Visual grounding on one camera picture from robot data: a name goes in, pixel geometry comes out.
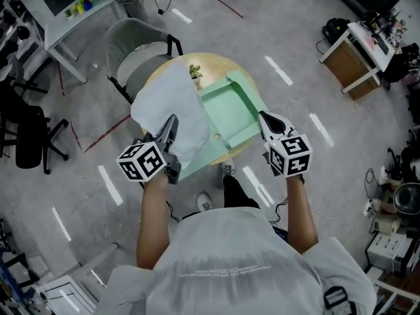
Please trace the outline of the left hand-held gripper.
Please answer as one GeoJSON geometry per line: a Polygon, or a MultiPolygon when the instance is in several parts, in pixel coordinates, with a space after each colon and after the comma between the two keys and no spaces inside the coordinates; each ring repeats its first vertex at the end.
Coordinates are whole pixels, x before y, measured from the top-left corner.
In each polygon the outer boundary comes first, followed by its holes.
{"type": "Polygon", "coordinates": [[[171,115],[156,138],[147,133],[142,140],[137,139],[124,149],[116,162],[129,181],[145,183],[164,170],[169,184],[177,184],[181,164],[171,153],[171,147],[177,137],[178,126],[178,117],[171,115]]]}

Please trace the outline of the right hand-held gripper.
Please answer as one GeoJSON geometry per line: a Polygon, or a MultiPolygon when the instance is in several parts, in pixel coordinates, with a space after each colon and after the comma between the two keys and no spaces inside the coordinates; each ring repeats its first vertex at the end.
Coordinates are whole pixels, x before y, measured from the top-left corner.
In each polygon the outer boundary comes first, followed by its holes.
{"type": "Polygon", "coordinates": [[[269,111],[258,113],[265,153],[274,176],[285,178],[302,175],[312,162],[312,147],[305,134],[301,134],[287,118],[269,111]]]}

